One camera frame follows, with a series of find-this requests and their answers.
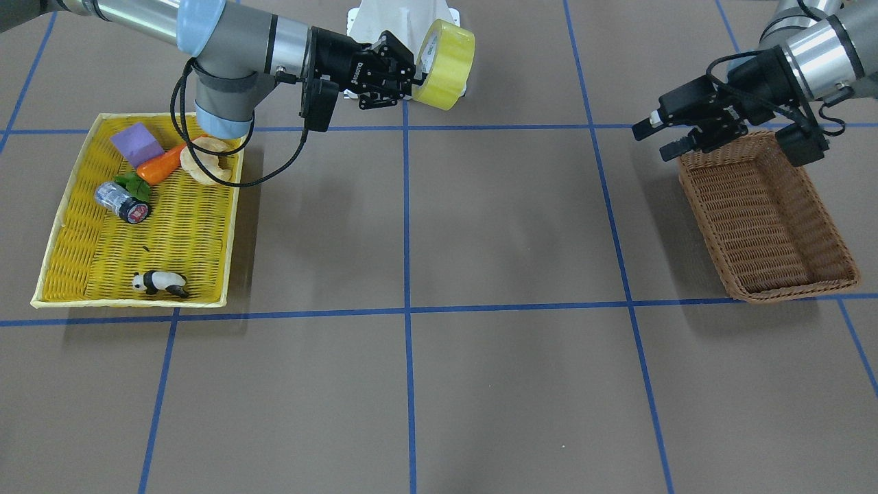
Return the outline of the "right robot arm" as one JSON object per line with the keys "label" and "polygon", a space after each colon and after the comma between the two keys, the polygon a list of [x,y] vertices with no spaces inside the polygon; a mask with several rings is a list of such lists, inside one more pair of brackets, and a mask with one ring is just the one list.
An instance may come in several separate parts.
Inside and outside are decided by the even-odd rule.
{"label": "right robot arm", "polygon": [[417,84],[413,53],[392,32],[371,43],[228,1],[3,1],[2,30],[50,12],[93,16],[177,46],[200,84],[195,118],[221,139],[244,137],[279,84],[301,82],[305,129],[325,132],[339,94],[363,109],[395,106]]}

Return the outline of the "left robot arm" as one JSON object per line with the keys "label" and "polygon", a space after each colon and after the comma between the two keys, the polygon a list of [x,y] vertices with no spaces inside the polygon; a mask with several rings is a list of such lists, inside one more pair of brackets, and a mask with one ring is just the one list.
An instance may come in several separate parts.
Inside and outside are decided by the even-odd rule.
{"label": "left robot arm", "polygon": [[705,74],[662,95],[658,109],[632,127],[642,141],[669,126],[689,134],[661,148],[670,161],[708,153],[743,137],[750,126],[777,116],[790,124],[775,138],[790,165],[824,158],[831,130],[819,119],[828,107],[876,97],[875,1],[781,1],[756,50],[716,60],[728,62],[726,78]]}

